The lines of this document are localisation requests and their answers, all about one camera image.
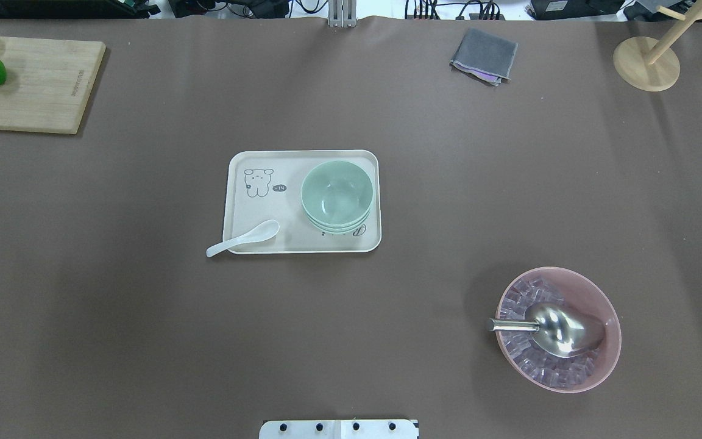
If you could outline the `pink bowl with ice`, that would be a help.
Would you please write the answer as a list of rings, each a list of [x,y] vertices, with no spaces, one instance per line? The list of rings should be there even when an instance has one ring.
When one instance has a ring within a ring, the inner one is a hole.
[[[566,268],[531,269],[505,289],[495,311],[497,319],[522,320],[526,309],[538,303],[566,306],[599,319],[605,336],[600,344],[576,357],[563,359],[538,346],[531,333],[501,331],[499,347],[522,377],[558,393],[588,391],[605,380],[615,368],[622,348],[622,331],[612,303],[596,284]]]

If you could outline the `metal ice scoop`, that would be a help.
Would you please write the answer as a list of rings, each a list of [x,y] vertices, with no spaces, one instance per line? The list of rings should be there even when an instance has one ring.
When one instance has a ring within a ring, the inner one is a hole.
[[[564,359],[599,347],[606,334],[604,323],[596,317],[549,302],[529,306],[524,319],[489,318],[486,328],[530,333],[538,347]]]

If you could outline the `grey folded cloth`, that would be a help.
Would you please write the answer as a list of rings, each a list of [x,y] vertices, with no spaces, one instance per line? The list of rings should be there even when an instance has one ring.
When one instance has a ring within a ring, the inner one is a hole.
[[[450,64],[496,87],[510,80],[518,47],[514,41],[471,28],[464,34]]]

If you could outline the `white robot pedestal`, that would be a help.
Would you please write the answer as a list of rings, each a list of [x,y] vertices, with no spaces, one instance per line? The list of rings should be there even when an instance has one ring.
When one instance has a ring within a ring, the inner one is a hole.
[[[411,419],[286,419],[266,421],[259,438],[420,438]]]

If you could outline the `bamboo cutting board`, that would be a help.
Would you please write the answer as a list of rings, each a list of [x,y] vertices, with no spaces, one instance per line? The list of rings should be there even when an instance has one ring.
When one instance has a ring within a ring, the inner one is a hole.
[[[77,134],[105,50],[101,41],[0,36],[0,130]]]

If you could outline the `white ceramic spoon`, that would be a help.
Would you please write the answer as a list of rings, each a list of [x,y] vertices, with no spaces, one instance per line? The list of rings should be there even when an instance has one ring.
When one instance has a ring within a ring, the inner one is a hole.
[[[231,250],[231,248],[238,245],[267,241],[276,236],[276,234],[279,233],[279,231],[279,222],[274,219],[269,219],[262,223],[259,223],[259,225],[257,225],[254,228],[251,228],[251,230],[247,231],[246,233],[240,236],[222,241],[217,244],[213,244],[212,246],[206,249],[205,255],[207,258],[211,258],[221,252]]]

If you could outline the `green bowl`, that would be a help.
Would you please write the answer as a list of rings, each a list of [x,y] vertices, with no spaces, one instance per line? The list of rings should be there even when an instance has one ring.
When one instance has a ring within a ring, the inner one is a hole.
[[[342,235],[342,234],[353,234],[353,235],[359,235],[362,234],[365,230],[367,230],[367,225],[365,225],[364,222],[358,222],[349,225],[348,227],[329,227],[328,225],[325,225],[323,223],[317,222],[313,220],[312,218],[308,219],[309,222],[318,230],[320,230],[321,233],[323,234],[331,234],[331,235]]]
[[[374,184],[371,176],[353,162],[322,162],[304,177],[300,201],[303,211],[315,220],[348,225],[372,209]]]
[[[370,216],[370,213],[371,213],[371,212],[372,212],[372,210],[368,210],[368,211],[365,213],[365,215],[364,215],[363,217],[361,217],[357,222],[354,222],[354,223],[365,222],[365,220]],[[307,218],[307,219],[312,218],[313,220],[315,220],[315,219],[314,219],[312,216],[310,216],[307,212],[302,212],[302,213],[303,213],[303,216],[304,216],[305,218]],[[326,223],[323,223],[323,224],[328,225],[329,227],[348,227],[349,225],[354,224],[354,223],[350,223],[350,224],[348,224],[348,225],[343,225],[343,226],[331,225],[331,224],[326,224]]]

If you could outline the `green bowl on tray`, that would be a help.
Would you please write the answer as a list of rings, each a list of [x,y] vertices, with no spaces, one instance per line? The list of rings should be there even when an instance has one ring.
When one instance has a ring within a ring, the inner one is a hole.
[[[342,234],[353,234],[353,235],[359,235],[362,234],[365,230],[367,230],[367,225],[365,225],[364,222],[358,222],[349,225],[348,227],[329,227],[328,225],[325,225],[323,223],[317,222],[313,220],[312,218],[308,219],[309,222],[318,230],[320,230],[321,233],[323,234],[331,234],[331,235],[342,235]]]

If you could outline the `aluminium frame post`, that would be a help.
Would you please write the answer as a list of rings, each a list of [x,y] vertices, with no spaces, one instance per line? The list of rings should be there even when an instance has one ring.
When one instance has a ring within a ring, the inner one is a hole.
[[[329,0],[328,26],[331,28],[356,27],[356,0]]]

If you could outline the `wooden mug tree stand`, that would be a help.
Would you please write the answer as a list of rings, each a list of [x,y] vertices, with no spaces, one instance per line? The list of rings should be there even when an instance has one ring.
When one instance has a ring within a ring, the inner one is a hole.
[[[671,46],[694,22],[702,20],[702,1],[685,13],[659,5],[657,11],[676,20],[661,39],[630,37],[617,45],[612,55],[616,72],[628,84],[649,92],[665,91],[679,78],[680,64]]]

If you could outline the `cream serving tray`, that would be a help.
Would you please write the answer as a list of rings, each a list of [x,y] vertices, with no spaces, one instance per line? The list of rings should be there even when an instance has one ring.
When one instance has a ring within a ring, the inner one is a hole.
[[[353,162],[379,183],[378,159],[362,149],[240,152],[231,159],[227,179],[222,239],[245,234],[266,220],[276,220],[279,232],[259,243],[230,248],[234,254],[295,254],[370,252],[382,239],[380,190],[370,216],[345,234],[315,228],[300,201],[303,179],[323,162]]]

